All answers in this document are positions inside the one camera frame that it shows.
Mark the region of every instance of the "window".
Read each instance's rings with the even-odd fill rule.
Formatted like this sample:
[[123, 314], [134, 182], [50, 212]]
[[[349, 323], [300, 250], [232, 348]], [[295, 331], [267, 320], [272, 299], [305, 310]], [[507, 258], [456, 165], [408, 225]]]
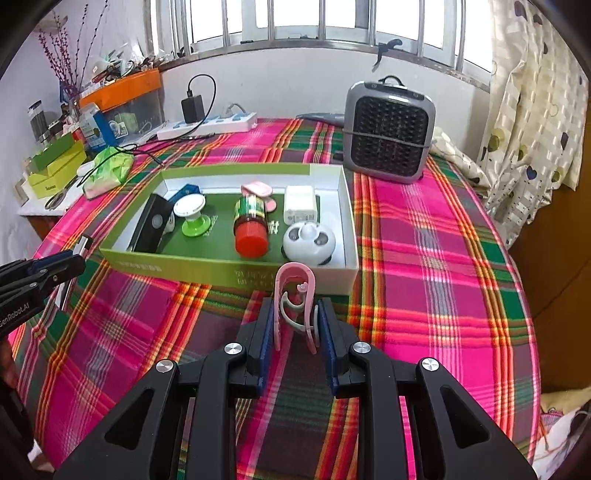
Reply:
[[[157, 2], [162, 11], [155, 8]], [[274, 29], [269, 32], [267, 0], [150, 0], [153, 42], [161, 48], [163, 42], [166, 46], [172, 43], [174, 51], [179, 51], [188, 41], [193, 53], [201, 53], [269, 39], [313, 38], [358, 44], [348, 48], [375, 51], [378, 43], [397, 39], [401, 42], [396, 47], [398, 50], [455, 68], [460, 50], [462, 5], [466, 5], [462, 72], [489, 82], [492, 70], [489, 0], [274, 0], [272, 4]], [[158, 38], [159, 32], [164, 40]], [[339, 47], [339, 44], [325, 46]], [[215, 54], [224, 52], [216, 50]]]

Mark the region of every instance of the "green round base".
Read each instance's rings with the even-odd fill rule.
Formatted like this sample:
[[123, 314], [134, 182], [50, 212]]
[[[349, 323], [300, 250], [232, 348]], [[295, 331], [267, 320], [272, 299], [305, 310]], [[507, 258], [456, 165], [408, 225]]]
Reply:
[[197, 220], [185, 220], [181, 230], [185, 236], [199, 236], [207, 232], [211, 225], [211, 218], [207, 215], [201, 215]]

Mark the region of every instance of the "white charger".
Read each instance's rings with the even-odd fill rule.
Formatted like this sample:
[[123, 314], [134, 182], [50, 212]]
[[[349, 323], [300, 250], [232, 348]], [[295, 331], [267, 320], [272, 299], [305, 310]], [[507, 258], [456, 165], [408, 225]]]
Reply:
[[297, 222], [317, 222], [316, 192], [311, 185], [289, 185], [285, 188], [283, 221], [286, 225]]

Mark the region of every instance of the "pink striped tablecloth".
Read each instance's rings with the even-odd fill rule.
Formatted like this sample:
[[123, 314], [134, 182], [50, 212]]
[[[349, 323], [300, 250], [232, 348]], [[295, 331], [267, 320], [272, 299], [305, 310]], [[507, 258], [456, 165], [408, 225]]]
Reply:
[[[167, 167], [328, 163], [340, 150], [334, 127], [276, 119], [247, 133], [163, 146], [158, 157]], [[156, 171], [138, 158], [123, 187], [80, 199], [37, 252], [71, 248], [83, 232], [95, 239], [67, 311], [48, 306], [11, 336], [19, 392], [55, 466], [158, 359], [188, 362], [223, 346], [256, 319], [266, 295], [111, 269], [96, 246]], [[333, 298], [337, 315], [392, 358], [439, 359], [531, 459], [540, 396], [534, 330], [478, 198], [433, 158], [411, 185], [347, 177], [361, 267], [351, 296]], [[264, 397], [237, 406], [238, 477], [354, 478], [357, 401], [331, 398], [322, 359], [303, 338], [286, 330], [282, 341]]]

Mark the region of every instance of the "portable heater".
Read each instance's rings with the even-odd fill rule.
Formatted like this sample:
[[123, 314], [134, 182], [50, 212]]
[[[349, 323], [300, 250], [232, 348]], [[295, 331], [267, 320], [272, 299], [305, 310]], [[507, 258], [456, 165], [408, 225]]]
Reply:
[[[386, 80], [393, 78], [400, 85]], [[411, 183], [423, 174], [435, 105], [389, 75], [351, 87], [345, 107], [343, 156], [351, 170], [383, 180]]]

